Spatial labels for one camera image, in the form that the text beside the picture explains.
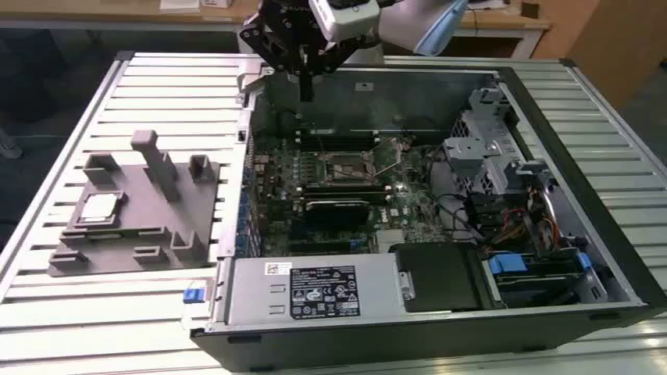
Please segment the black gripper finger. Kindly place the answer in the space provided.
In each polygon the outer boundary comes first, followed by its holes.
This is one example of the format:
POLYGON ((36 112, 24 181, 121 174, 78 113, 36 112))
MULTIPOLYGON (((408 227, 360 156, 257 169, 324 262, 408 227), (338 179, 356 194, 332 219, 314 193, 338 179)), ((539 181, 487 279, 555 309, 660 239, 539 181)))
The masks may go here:
POLYGON ((276 71, 285 72, 293 78, 298 87, 298 100, 306 102, 306 66, 292 30, 282 24, 268 26, 269 32, 264 28, 264 22, 248 22, 241 26, 240 39, 276 71))
POLYGON ((365 43, 365 36, 357 36, 336 42, 326 47, 326 40, 306 47, 306 101, 313 100, 314 78, 333 73, 365 43))

